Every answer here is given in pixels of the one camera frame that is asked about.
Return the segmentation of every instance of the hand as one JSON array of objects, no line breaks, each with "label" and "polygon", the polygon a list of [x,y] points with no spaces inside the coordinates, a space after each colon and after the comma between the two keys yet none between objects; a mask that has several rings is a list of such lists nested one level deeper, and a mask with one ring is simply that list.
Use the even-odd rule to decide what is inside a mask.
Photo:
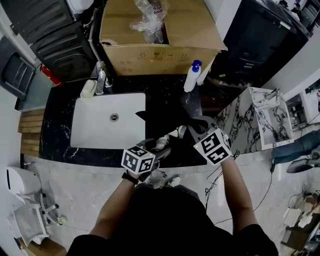
[{"label": "hand", "polygon": [[132,177],[132,178],[135,178],[135,179],[139,179],[139,177],[140,177],[140,175],[141,174],[135,174],[135,173],[133,173],[132,171],[127,171],[127,173]]}]

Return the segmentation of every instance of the blue bottle cap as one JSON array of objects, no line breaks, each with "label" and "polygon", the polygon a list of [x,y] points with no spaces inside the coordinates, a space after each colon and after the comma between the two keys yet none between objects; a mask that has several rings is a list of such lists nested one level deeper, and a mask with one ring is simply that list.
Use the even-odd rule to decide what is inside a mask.
[{"label": "blue bottle cap", "polygon": [[200,60],[194,60],[192,63],[192,71],[193,72],[198,72],[199,71],[199,67],[202,65],[202,62]]}]

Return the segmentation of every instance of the gray floor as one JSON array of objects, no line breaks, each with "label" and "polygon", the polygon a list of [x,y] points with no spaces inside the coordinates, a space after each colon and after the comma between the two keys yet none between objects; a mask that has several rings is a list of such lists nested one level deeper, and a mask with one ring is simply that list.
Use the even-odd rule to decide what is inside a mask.
[{"label": "gray floor", "polygon": [[54,83],[37,68],[24,101],[18,110],[21,112],[44,109],[47,104],[50,89]]},{"label": "gray floor", "polygon": [[[25,161],[36,161],[35,164],[29,165],[28,169],[39,175],[43,191],[59,204],[58,214],[67,218],[63,226],[54,226],[49,230],[51,239],[67,250],[75,237],[88,234],[93,228],[101,207],[121,181],[124,172],[121,168],[60,163],[30,156],[26,156]],[[271,151],[243,154],[236,162],[250,192],[253,207],[256,207],[271,181]],[[280,255],[292,253],[291,249],[280,245],[285,233],[283,215],[290,196],[299,194],[303,184],[306,184],[308,191],[320,189],[319,168],[289,174],[286,173],[288,165],[289,163],[286,163],[276,167],[269,193],[255,211],[259,224],[274,241]],[[204,203],[205,188],[208,188],[210,182],[220,173],[218,170],[207,179],[214,169],[211,165],[206,165],[161,170],[169,177],[180,174],[181,184],[197,192],[201,202]],[[292,199],[290,204],[294,204],[296,199]],[[207,214],[214,224],[231,217],[225,198],[223,177],[211,191]],[[230,220],[217,224],[217,227],[232,232]]]}]

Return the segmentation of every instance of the marker cube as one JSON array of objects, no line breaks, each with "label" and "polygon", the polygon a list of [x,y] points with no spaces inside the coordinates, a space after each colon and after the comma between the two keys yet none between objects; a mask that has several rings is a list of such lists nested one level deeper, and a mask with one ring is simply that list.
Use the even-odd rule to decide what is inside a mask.
[{"label": "marker cube", "polygon": [[143,174],[152,170],[156,156],[141,147],[124,149],[121,165],[135,174]]},{"label": "marker cube", "polygon": [[232,156],[228,137],[219,128],[195,144],[194,148],[214,166]]}]

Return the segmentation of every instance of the spray bottle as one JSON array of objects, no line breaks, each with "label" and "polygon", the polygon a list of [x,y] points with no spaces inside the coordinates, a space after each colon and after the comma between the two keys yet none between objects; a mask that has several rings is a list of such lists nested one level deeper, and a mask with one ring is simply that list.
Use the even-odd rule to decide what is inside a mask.
[{"label": "spray bottle", "polygon": [[191,92],[195,88],[197,79],[201,74],[201,65],[202,63],[200,60],[195,60],[192,67],[189,68],[183,87],[186,93]]}]

